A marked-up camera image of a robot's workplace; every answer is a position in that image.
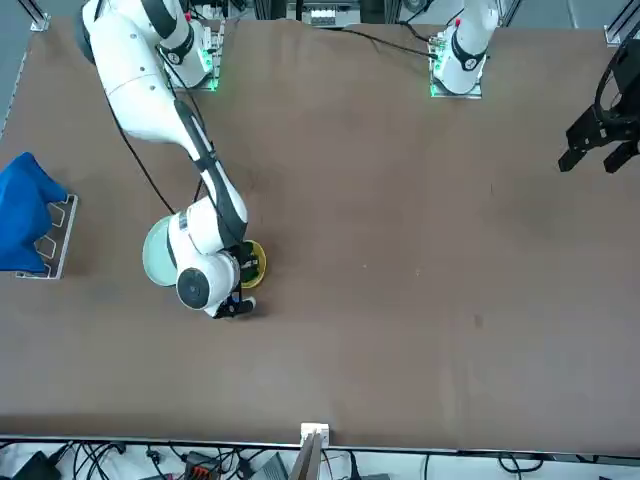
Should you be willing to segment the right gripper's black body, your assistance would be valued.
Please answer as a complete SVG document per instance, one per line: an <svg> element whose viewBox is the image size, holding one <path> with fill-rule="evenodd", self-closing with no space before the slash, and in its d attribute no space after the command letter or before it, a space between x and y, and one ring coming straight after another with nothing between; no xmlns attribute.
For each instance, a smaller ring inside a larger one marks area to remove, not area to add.
<svg viewBox="0 0 640 480"><path fill-rule="evenodd" d="M254 254L252 243L242 243L239 246L238 262L242 283L253 282L259 276L259 259Z"/></svg>

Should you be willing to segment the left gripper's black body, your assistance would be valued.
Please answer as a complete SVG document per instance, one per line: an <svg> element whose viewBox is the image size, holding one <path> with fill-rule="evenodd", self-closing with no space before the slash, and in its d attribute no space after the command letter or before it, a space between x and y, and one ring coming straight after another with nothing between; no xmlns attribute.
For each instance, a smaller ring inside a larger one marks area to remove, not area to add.
<svg viewBox="0 0 640 480"><path fill-rule="evenodd" d="M619 98L608 109L601 105L601 96L613 78ZM597 117L606 128L607 143L614 140L639 140L639 40L631 39L620 46L597 87Z"/></svg>

